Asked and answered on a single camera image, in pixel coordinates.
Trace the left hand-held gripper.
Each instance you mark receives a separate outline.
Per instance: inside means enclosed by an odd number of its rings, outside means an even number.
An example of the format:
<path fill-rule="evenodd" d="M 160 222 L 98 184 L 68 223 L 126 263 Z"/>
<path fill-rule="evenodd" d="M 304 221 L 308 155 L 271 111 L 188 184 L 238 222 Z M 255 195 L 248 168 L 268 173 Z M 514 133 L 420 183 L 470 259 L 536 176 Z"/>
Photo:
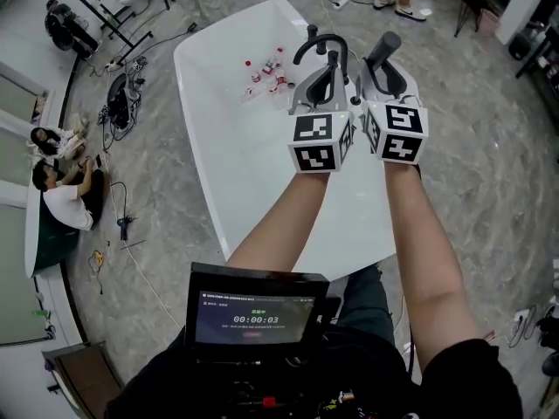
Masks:
<path fill-rule="evenodd" d="M 294 119 L 288 148 L 296 172 L 339 171 L 353 146 L 355 116 L 349 109 L 337 51 L 328 53 L 325 68 L 295 88 L 288 113 Z"/>

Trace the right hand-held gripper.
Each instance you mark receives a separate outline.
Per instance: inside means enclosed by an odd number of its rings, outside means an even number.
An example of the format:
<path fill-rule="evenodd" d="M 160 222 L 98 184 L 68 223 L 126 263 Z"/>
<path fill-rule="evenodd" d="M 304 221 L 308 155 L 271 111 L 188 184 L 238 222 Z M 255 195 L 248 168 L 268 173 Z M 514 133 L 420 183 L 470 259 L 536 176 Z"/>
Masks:
<path fill-rule="evenodd" d="M 375 73 L 359 62 L 355 106 L 368 150 L 379 161 L 418 165 L 429 138 L 429 114 L 420 101 L 416 80 L 395 61 L 388 62 L 388 99 L 381 100 Z"/>

